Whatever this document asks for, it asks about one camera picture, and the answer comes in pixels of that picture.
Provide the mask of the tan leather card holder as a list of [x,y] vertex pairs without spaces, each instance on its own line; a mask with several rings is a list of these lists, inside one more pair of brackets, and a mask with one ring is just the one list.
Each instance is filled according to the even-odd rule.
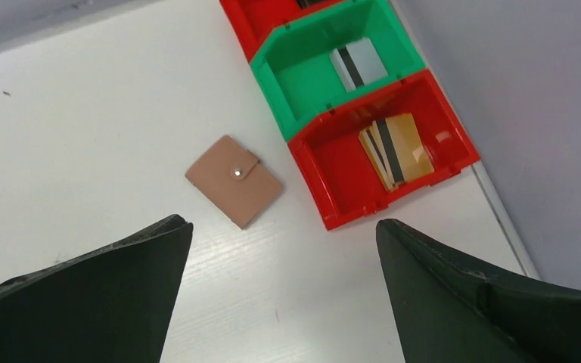
[[283,191],[282,183],[250,150],[224,135],[185,177],[240,229],[246,229]]

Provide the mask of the green plastic bin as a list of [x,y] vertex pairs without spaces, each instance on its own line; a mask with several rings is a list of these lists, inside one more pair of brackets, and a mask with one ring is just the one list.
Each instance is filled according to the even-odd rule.
[[[387,75],[348,91],[331,54],[368,39]],[[344,1],[275,28],[250,62],[285,141],[318,115],[425,68],[388,1]]]

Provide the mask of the red bin with gold cards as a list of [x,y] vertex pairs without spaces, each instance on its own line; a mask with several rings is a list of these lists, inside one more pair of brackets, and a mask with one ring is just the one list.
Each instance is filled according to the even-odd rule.
[[328,230],[480,159],[429,70],[321,114],[288,146]]

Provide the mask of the red bin with black card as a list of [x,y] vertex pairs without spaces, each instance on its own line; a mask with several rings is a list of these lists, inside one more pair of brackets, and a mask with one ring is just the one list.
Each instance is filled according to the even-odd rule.
[[274,28],[335,5],[338,0],[322,1],[300,9],[296,0],[220,0],[242,51],[250,63]]

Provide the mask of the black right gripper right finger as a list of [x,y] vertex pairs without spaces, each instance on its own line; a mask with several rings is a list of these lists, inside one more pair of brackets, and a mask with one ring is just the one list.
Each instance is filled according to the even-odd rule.
[[396,219],[376,226],[407,362],[581,362],[581,290],[519,275]]

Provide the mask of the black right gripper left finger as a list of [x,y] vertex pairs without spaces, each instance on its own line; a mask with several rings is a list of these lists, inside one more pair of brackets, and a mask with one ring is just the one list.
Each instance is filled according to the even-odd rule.
[[171,215],[0,284],[0,362],[158,362],[194,226]]

